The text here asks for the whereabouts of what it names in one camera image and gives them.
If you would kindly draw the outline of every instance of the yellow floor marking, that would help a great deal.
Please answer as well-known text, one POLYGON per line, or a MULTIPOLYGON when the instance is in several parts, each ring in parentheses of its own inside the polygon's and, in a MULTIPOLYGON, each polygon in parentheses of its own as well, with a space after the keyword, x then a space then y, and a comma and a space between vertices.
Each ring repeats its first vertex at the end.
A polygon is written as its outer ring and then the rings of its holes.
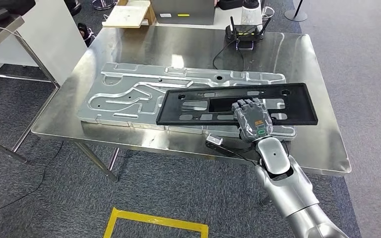
POLYGON ((115 207, 112 209, 112 213, 107 223, 106 232, 104 232, 103 238, 110 238, 113 233, 113 229, 118 218, 128 219, 137 222, 146 222, 166 227, 174 227, 194 232, 201 232, 201 238, 208 238, 208 226, 200 223, 185 222, 165 217, 150 216, 135 212, 127 212, 118 210, 115 207))

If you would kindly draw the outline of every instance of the stainless steel table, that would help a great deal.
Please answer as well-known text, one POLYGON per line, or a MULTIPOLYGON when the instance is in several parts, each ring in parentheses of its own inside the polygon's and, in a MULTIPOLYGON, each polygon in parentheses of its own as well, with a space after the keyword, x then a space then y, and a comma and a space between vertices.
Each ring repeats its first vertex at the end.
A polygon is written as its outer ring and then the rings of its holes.
POLYGON ((0 44, 13 33, 17 35, 15 38, 20 43, 20 45, 24 48, 24 50, 29 54, 29 56, 34 60, 34 62, 37 64, 37 66, 43 71, 44 75, 47 77, 47 79, 40 79, 40 78, 32 78, 32 77, 24 77, 24 76, 17 76, 17 75, 6 75, 6 74, 0 74, 0 78, 6 78, 6 79, 20 79, 20 80, 29 80, 29 81, 38 81, 38 82, 47 82, 52 83, 55 86, 55 89, 50 94, 50 96, 47 98, 41 109, 37 112, 37 114, 34 116, 34 118, 31 120, 27 128, 24 130, 23 134, 20 136, 16 144, 13 146, 11 150, 5 148, 4 146, 0 145, 0 151, 4 154, 22 162, 27 163, 28 160, 19 154, 17 154, 17 150, 21 146, 21 144, 24 142, 25 138, 27 137, 28 133, 31 130, 31 127, 33 126, 34 122, 37 120, 39 115, 42 113, 43 109, 47 106, 49 101, 54 97, 56 92, 59 89, 59 84, 56 82, 54 77, 50 74, 50 72, 47 70, 46 66, 41 62, 41 60, 37 57, 37 55, 34 53, 34 51, 31 49, 31 47, 28 45, 28 43, 22 39, 19 36, 19 33, 17 32, 17 29, 24 24, 24 20, 19 15, 12 15, 8 19, 0 21, 0 44))
MULTIPOLYGON (((43 138, 71 140, 112 180, 115 155, 106 167, 84 143, 98 143, 132 150, 166 153, 247 163, 225 158, 206 148, 206 135, 129 128, 81 122, 77 111, 106 62, 128 62, 212 68, 213 57, 224 46, 224 31, 179 27, 103 28, 79 61, 72 75, 48 107, 32 132, 43 138)), ((306 172, 344 175, 351 172, 341 133, 323 82, 310 37, 302 34, 266 33, 252 52, 244 52, 245 70, 283 73, 288 82, 305 82, 319 123, 297 126, 291 154, 306 172)), ((242 70, 243 62, 230 47, 216 60, 218 68, 242 70)), ((241 145, 238 139, 228 142, 241 145)))

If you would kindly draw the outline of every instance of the aluminum plate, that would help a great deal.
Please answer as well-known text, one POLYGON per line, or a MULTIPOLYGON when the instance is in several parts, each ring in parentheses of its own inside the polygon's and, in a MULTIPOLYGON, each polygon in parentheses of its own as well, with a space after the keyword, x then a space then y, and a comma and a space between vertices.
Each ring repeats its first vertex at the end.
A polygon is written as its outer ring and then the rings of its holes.
MULTIPOLYGON (((283 74, 173 68, 131 63, 106 63, 96 78, 78 117, 85 122, 239 137, 236 126, 165 126, 155 120, 169 89, 286 83, 283 74)), ((268 109, 281 109, 281 99, 264 99, 268 109)), ((292 140, 292 126, 274 126, 273 135, 292 140)))

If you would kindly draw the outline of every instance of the robot forearm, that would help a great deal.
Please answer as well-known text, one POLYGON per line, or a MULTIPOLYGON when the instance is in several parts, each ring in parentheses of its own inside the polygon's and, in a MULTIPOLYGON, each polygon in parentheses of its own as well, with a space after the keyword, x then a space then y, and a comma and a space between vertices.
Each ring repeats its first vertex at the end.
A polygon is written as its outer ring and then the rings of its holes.
POLYGON ((322 211, 319 201, 313 193, 312 184, 300 166, 290 155, 284 156, 289 161, 279 161, 281 143, 268 137, 257 143, 256 150, 266 163, 256 166, 256 176, 268 193, 280 215, 287 219, 297 238, 348 238, 322 211), (281 176, 270 171, 286 171, 281 176))

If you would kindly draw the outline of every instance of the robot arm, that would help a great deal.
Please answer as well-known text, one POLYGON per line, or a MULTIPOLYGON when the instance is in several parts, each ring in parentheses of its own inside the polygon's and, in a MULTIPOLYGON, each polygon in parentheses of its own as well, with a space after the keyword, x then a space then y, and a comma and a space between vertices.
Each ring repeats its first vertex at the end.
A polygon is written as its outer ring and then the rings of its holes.
POLYGON ((295 237, 348 238, 319 207, 312 183, 296 160, 286 154, 278 139, 268 136, 273 127, 265 105, 257 98, 239 100, 232 110, 241 138, 254 143, 260 154, 256 176, 295 237))

